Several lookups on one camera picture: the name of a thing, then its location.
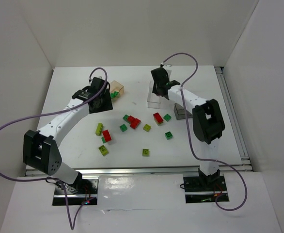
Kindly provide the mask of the orange transparent container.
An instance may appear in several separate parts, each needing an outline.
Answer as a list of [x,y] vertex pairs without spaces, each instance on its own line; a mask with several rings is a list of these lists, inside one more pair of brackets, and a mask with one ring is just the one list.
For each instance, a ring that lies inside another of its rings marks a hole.
[[124,86],[115,80],[110,83],[110,94],[114,94],[114,92],[119,92],[119,94],[111,99],[112,102],[118,101],[124,95]]

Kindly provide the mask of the clear transparent container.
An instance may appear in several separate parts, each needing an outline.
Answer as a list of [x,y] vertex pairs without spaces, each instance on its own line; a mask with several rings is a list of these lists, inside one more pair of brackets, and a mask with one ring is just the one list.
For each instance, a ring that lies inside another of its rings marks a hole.
[[149,82],[148,95],[147,95],[147,107],[151,109],[163,109],[162,98],[153,93],[154,82]]

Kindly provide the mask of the grey transparent container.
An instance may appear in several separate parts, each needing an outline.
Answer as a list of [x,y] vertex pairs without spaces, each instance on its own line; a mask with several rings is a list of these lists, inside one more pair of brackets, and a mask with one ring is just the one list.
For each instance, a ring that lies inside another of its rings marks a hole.
[[176,120],[185,119],[185,115],[187,115],[188,118],[192,118],[192,114],[189,111],[185,112],[184,108],[177,103],[174,104],[174,114]]

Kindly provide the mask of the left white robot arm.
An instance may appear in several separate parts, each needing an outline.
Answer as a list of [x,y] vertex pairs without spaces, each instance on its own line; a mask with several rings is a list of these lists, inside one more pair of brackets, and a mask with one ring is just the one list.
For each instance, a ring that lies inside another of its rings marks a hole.
[[94,77],[72,95],[63,112],[37,131],[29,130],[23,139],[23,163],[55,178],[79,193],[93,185],[82,174],[63,162],[59,146],[75,125],[89,114],[112,110],[109,82]]

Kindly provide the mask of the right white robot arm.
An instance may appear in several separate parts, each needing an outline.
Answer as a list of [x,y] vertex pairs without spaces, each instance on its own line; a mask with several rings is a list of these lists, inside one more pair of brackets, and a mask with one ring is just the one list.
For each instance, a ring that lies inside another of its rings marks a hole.
[[191,132],[194,133],[197,145],[194,146],[190,139],[189,146],[194,158],[200,161],[200,183],[207,187],[220,177],[218,146],[225,129],[221,109],[217,100],[201,98],[178,81],[169,80],[170,73],[165,67],[151,70],[154,81],[152,92],[183,106],[185,112],[191,111],[192,129],[189,128],[188,115],[185,114],[187,133],[188,137]]

